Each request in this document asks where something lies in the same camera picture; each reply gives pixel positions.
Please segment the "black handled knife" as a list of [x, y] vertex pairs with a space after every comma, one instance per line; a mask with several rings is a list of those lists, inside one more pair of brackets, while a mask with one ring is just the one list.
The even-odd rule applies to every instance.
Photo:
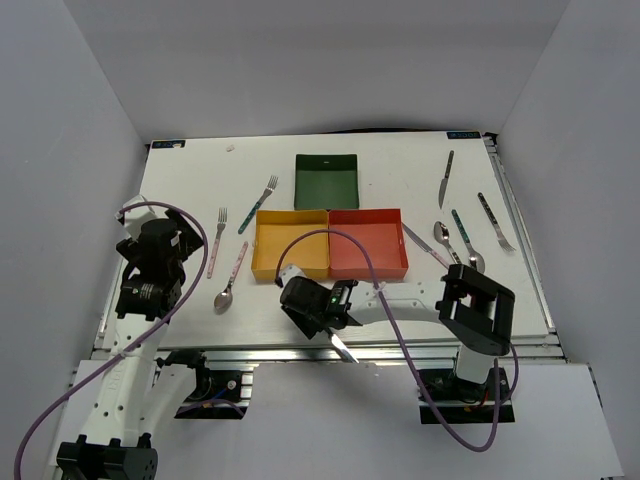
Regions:
[[449, 182], [449, 178], [450, 178], [450, 174], [451, 174], [451, 169], [452, 169], [454, 156], [455, 156], [455, 151], [454, 150], [450, 150], [449, 151], [449, 155], [448, 155], [448, 159], [447, 159], [447, 164], [446, 164], [444, 176], [441, 179], [440, 186], [439, 186], [439, 191], [438, 191], [438, 206], [439, 206], [440, 209], [442, 209], [443, 204], [444, 204], [444, 199], [445, 199], [446, 190], [447, 190], [447, 186], [448, 186], [448, 182]]

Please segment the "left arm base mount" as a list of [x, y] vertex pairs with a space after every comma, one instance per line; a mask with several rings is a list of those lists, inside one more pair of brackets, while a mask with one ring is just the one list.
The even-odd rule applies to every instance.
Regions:
[[195, 388], [177, 410], [176, 419], [240, 420], [244, 417], [247, 406], [241, 406], [244, 375], [241, 370], [211, 369], [204, 352], [193, 349], [171, 351], [155, 362], [158, 376], [164, 367], [182, 365], [195, 380]]

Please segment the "pink handled knife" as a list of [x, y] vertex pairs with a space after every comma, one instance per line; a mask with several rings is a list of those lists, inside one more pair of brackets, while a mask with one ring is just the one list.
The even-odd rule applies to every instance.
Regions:
[[440, 265], [445, 269], [448, 269], [450, 263], [445, 260], [436, 250], [429, 246], [422, 238], [420, 238], [411, 228], [405, 223], [402, 223], [404, 233], [424, 252], [433, 257]]

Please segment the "green handled knife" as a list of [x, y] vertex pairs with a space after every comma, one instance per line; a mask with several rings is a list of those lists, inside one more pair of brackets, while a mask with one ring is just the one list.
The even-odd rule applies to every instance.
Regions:
[[329, 341], [339, 355], [339, 357], [347, 363], [358, 364], [359, 360], [353, 355], [353, 353], [349, 350], [349, 348], [344, 344], [344, 342], [332, 331], [328, 333]]

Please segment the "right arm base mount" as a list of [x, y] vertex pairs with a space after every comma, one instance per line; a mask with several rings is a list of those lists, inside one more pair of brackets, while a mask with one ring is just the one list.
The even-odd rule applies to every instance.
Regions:
[[[453, 369], [423, 369], [419, 375], [441, 415], [452, 425], [491, 424], [496, 399], [493, 368], [484, 384], [474, 384], [455, 377]], [[514, 423], [515, 413], [509, 396], [506, 371], [499, 368], [499, 423]], [[421, 424], [438, 424], [424, 396], [419, 393]]]

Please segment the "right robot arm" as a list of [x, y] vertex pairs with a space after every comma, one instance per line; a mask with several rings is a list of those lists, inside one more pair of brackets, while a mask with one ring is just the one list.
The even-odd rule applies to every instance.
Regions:
[[515, 294], [471, 267], [455, 264], [434, 283], [388, 283], [342, 280], [327, 288], [286, 266], [276, 284], [282, 288], [284, 313], [309, 339], [320, 332], [399, 321], [441, 324], [461, 347], [451, 374], [453, 390], [472, 399], [488, 385], [496, 358], [507, 355]]

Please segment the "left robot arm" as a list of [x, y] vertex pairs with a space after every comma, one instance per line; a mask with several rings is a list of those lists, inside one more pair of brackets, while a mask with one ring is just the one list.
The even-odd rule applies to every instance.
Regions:
[[128, 238], [117, 252], [125, 259], [114, 341], [109, 358], [94, 372], [97, 398], [76, 440], [63, 442], [56, 464], [65, 479], [153, 479], [159, 456], [155, 431], [186, 395], [205, 396], [211, 374], [198, 365], [178, 364], [150, 387], [155, 356], [171, 317], [193, 293], [184, 264], [208, 248], [203, 227], [187, 212], [139, 201], [117, 214]]

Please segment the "pink handled fork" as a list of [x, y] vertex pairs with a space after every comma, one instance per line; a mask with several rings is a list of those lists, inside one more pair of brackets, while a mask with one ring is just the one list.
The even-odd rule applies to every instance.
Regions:
[[209, 258], [208, 268], [206, 272], [206, 278], [211, 279], [215, 268], [217, 253], [221, 241], [222, 234], [226, 228], [228, 212], [226, 207], [220, 207], [218, 211], [218, 220], [216, 225], [216, 234], [214, 237], [213, 246], [211, 248], [211, 255]]

